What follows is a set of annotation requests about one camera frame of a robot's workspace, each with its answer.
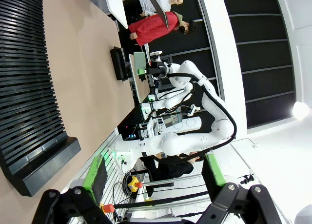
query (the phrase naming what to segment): white wall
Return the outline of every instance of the white wall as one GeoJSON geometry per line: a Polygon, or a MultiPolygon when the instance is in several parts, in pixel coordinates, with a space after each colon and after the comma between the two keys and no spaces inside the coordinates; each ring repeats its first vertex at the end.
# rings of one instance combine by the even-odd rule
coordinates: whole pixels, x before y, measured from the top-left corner
{"type": "Polygon", "coordinates": [[[312,0],[278,0],[292,51],[297,100],[312,107],[312,0]]]}
{"type": "Polygon", "coordinates": [[[237,138],[243,138],[247,135],[244,87],[228,12],[223,0],[201,0],[201,3],[208,14],[221,96],[237,124],[237,138]]]}
{"type": "Polygon", "coordinates": [[[250,137],[256,148],[249,140],[233,145],[294,222],[296,214],[312,204],[312,116],[250,137]]]}

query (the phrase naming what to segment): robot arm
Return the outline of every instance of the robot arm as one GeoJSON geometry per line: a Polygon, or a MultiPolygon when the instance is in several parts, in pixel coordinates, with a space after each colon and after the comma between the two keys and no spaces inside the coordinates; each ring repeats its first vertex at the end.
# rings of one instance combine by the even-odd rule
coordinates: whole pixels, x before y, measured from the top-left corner
{"type": "Polygon", "coordinates": [[[162,97],[160,100],[153,102],[153,108],[157,111],[159,109],[167,108],[171,109],[176,106],[181,101],[187,101],[191,96],[191,91],[193,89],[193,85],[188,83],[184,90],[175,88],[171,91],[168,91],[167,94],[157,94],[158,96],[162,97]]]}
{"type": "Polygon", "coordinates": [[[198,152],[181,159],[187,161],[208,152],[209,148],[215,147],[216,144],[218,147],[228,144],[235,137],[236,124],[227,112],[225,102],[217,96],[213,85],[194,63],[185,61],[178,67],[175,65],[174,68],[168,71],[166,76],[176,88],[180,89],[185,88],[190,83],[191,78],[195,78],[197,84],[204,89],[202,105],[215,118],[212,131],[210,133],[191,133],[180,136],[170,132],[144,140],[117,140],[116,160],[119,165],[123,165],[123,172],[133,168],[137,159],[142,156],[151,156],[159,152],[164,152],[169,156],[191,151],[198,152]]]}

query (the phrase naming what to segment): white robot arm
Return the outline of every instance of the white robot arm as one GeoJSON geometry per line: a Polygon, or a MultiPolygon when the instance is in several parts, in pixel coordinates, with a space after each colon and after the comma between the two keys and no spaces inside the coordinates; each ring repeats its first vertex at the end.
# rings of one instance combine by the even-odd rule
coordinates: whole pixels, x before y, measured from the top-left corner
{"type": "Polygon", "coordinates": [[[171,69],[168,73],[167,77],[176,88],[185,88],[190,83],[191,78],[195,78],[197,84],[203,87],[202,105],[215,119],[211,127],[212,131],[186,135],[170,132],[134,141],[122,141],[120,137],[115,144],[115,155],[117,164],[121,165],[123,173],[132,169],[138,158],[142,156],[155,155],[159,152],[164,152],[169,156],[191,151],[200,152],[216,146],[216,144],[227,144],[235,137],[236,124],[227,112],[225,102],[218,97],[213,85],[193,62],[185,61],[178,68],[171,69]]]}

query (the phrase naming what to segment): screw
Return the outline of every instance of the screw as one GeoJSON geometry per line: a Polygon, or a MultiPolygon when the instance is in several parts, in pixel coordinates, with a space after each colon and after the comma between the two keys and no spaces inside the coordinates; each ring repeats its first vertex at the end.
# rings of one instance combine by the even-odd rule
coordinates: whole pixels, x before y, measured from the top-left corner
{"type": "Polygon", "coordinates": [[[261,188],[260,187],[258,187],[258,186],[256,186],[255,188],[254,188],[254,190],[255,190],[255,192],[260,192],[261,191],[261,188]]]}
{"type": "Polygon", "coordinates": [[[53,198],[53,197],[55,197],[55,196],[56,196],[55,192],[53,192],[53,191],[50,191],[50,192],[49,192],[49,197],[50,197],[50,198],[53,198]]]}
{"type": "Polygon", "coordinates": [[[234,191],[235,190],[235,186],[233,184],[231,184],[231,185],[228,186],[228,189],[230,189],[231,191],[234,191]]]}
{"type": "Polygon", "coordinates": [[[76,195],[80,195],[80,194],[81,194],[81,190],[80,190],[80,189],[75,189],[75,190],[74,190],[74,193],[75,193],[76,195]]]}

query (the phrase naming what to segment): red shirt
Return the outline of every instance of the red shirt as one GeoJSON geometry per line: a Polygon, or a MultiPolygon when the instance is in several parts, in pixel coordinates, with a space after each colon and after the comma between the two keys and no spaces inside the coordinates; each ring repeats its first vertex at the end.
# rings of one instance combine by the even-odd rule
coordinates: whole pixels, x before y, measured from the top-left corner
{"type": "Polygon", "coordinates": [[[149,43],[168,34],[179,25],[178,18],[174,13],[166,12],[166,15],[168,19],[169,29],[167,29],[158,14],[139,20],[129,25],[129,30],[131,31],[131,33],[136,32],[136,41],[140,46],[143,46],[146,43],[149,43]]]}

